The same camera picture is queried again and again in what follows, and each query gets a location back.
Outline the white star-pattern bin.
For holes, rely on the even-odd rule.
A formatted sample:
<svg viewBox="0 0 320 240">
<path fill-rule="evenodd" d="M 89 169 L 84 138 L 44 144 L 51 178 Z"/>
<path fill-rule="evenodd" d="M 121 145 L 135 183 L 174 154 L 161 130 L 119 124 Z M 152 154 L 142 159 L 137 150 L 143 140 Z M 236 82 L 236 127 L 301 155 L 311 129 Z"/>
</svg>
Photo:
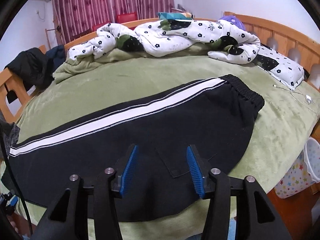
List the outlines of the white star-pattern bin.
<svg viewBox="0 0 320 240">
<path fill-rule="evenodd" d="M 281 199 L 289 198 L 319 183 L 319 161 L 319 142 L 310 137 L 298 158 L 274 187 L 276 195 Z"/>
</svg>

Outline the grey jeans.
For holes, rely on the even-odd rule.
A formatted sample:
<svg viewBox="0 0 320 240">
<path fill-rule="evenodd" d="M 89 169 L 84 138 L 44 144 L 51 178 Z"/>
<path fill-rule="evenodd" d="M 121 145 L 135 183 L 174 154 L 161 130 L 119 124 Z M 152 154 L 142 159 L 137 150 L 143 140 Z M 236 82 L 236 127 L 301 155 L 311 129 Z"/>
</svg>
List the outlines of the grey jeans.
<svg viewBox="0 0 320 240">
<path fill-rule="evenodd" d="M 8 123 L 1 119 L 1 141 L 4 143 L 4 150 L 1 147 L 1 158 L 9 154 L 9 150 L 13 144 L 18 142 L 20 128 L 13 122 Z"/>
</svg>

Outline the navy blue garment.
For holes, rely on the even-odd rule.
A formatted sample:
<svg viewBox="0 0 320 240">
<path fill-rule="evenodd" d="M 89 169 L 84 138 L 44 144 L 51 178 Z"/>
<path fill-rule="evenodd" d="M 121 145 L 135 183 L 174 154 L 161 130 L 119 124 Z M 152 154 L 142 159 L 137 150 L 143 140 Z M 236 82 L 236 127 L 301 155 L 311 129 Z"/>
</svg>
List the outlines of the navy blue garment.
<svg viewBox="0 0 320 240">
<path fill-rule="evenodd" d="M 66 60 L 65 46 L 58 45 L 46 52 L 46 56 L 53 62 L 53 68 L 57 69 Z"/>
</svg>

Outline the black pants with white stripe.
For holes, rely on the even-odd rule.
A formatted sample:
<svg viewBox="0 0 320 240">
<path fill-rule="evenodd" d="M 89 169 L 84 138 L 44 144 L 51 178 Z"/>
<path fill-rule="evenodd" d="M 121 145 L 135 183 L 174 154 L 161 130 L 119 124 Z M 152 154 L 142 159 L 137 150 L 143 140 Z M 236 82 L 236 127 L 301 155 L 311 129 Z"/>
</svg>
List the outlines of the black pants with white stripe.
<svg viewBox="0 0 320 240">
<path fill-rule="evenodd" d="M 195 145 L 229 173 L 243 157 L 264 99 L 238 77 L 196 80 L 120 103 L 13 144 L 9 163 L 31 203 L 47 207 L 72 174 L 93 178 L 138 146 L 132 181 L 116 202 L 122 222 L 175 215 L 198 200 L 187 163 Z"/>
</svg>

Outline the red chair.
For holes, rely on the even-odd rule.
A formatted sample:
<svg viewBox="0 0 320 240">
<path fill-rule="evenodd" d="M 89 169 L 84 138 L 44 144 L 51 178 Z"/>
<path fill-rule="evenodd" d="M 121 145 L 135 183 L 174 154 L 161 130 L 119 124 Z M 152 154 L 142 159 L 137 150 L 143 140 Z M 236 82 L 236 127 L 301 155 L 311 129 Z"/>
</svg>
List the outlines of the red chair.
<svg viewBox="0 0 320 240">
<path fill-rule="evenodd" d="M 126 13 L 126 14 L 119 14 L 116 16 L 117 23 L 127 23 L 138 20 L 138 16 L 136 12 Z"/>
<path fill-rule="evenodd" d="M 108 24 L 109 22 L 107 21 L 107 22 L 103 22 L 103 23 L 99 23 L 99 24 L 96 24 L 96 25 L 94 25 L 93 27 L 92 27 L 92 31 L 97 31 L 100 27 L 102 27 L 102 26 L 104 26 L 104 25 L 106 25 L 106 24 Z"/>
</svg>

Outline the black jacket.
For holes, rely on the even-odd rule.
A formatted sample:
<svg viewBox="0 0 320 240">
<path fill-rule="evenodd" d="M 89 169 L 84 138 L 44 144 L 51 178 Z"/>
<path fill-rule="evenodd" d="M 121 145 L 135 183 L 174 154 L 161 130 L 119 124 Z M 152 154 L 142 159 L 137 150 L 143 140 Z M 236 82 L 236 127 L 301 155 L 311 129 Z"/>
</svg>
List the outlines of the black jacket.
<svg viewBox="0 0 320 240">
<path fill-rule="evenodd" d="M 39 48 L 31 48 L 20 52 L 6 68 L 22 79 L 26 90 L 32 86 L 44 90 L 53 81 L 53 66 L 53 60 Z"/>
</svg>

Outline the white floral pillow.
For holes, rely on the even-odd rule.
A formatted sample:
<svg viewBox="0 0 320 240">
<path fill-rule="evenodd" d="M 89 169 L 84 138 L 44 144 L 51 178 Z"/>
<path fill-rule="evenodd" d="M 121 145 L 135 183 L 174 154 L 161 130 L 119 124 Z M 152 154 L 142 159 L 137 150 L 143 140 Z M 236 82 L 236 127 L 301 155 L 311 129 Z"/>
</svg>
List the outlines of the white floral pillow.
<svg viewBox="0 0 320 240">
<path fill-rule="evenodd" d="M 304 80 L 304 68 L 300 64 L 267 45 L 261 44 L 260 50 L 252 62 L 267 71 L 291 91 L 294 91 Z"/>
</svg>

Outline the maroon floral curtain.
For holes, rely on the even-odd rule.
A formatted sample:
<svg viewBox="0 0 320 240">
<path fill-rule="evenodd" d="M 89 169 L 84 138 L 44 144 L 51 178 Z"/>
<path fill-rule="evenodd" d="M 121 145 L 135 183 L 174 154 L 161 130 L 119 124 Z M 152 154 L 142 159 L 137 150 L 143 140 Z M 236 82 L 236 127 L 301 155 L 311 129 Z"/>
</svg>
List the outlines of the maroon floral curtain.
<svg viewBox="0 0 320 240">
<path fill-rule="evenodd" d="M 117 16 L 136 13 L 139 20 L 169 12 L 174 0 L 53 0 L 63 43 L 94 25 L 116 22 Z"/>
</svg>

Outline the green fleece bed blanket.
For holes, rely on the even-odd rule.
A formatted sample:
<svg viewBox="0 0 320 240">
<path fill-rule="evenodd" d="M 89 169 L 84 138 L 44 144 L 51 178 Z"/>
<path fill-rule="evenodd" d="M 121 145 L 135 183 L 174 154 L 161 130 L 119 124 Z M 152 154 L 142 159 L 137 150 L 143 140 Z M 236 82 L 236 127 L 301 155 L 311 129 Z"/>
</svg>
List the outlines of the green fleece bed blanket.
<svg viewBox="0 0 320 240">
<path fill-rule="evenodd" d="M 280 82 L 261 68 L 230 64 L 202 56 L 194 45 L 176 57 L 132 57 L 111 51 L 94 70 L 52 83 L 24 107 L 17 124 L 19 140 L 48 132 L 81 116 L 112 105 L 143 98 L 193 80 L 232 74 L 265 100 L 244 157 L 232 170 L 234 177 L 251 174 L 270 191 L 289 170 L 319 120 L 319 92 L 306 82 L 293 96 L 274 88 Z"/>
</svg>

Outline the purple plush item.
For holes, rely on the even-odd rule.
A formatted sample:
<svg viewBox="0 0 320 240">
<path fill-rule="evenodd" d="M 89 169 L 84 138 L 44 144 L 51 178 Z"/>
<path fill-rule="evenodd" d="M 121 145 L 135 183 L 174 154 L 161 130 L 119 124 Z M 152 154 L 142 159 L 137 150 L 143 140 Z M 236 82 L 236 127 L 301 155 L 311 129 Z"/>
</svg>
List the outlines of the purple plush item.
<svg viewBox="0 0 320 240">
<path fill-rule="evenodd" d="M 228 21 L 237 26 L 239 29 L 246 30 L 244 24 L 234 15 L 224 15 L 220 18 L 220 20 Z"/>
</svg>

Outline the teal patterned pillow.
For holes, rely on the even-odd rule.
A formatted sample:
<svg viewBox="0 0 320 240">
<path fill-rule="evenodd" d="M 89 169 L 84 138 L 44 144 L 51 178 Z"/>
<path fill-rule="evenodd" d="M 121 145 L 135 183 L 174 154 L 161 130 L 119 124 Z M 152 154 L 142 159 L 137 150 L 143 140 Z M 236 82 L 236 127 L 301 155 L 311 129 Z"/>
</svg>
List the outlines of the teal patterned pillow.
<svg viewBox="0 0 320 240">
<path fill-rule="evenodd" d="M 188 12 L 159 12 L 158 18 L 160 20 L 192 20 L 193 15 Z"/>
</svg>

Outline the white floral quilt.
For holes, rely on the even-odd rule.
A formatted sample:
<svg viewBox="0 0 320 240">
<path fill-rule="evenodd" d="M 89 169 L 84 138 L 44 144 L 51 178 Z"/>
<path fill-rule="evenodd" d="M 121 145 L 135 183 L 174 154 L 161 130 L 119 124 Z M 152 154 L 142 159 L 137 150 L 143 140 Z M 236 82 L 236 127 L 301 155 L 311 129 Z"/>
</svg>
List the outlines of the white floral quilt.
<svg viewBox="0 0 320 240">
<path fill-rule="evenodd" d="M 69 58 L 92 56 L 98 59 L 114 48 L 164 57 L 200 43 L 207 47 L 212 59 L 247 64 L 254 60 L 261 47 L 257 36 L 226 20 L 167 19 L 146 22 L 133 30 L 122 24 L 108 23 L 96 33 L 95 38 L 71 47 Z"/>
</svg>

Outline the wooden coat rack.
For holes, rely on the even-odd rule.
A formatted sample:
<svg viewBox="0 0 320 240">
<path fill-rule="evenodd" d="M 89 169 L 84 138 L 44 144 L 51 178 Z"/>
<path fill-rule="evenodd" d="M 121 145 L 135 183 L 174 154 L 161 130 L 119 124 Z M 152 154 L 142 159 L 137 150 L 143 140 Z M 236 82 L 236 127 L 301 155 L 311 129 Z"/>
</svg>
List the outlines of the wooden coat rack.
<svg viewBox="0 0 320 240">
<path fill-rule="evenodd" d="M 44 29 L 49 49 L 61 44 L 61 26 L 58 24 L 55 28 Z"/>
</svg>

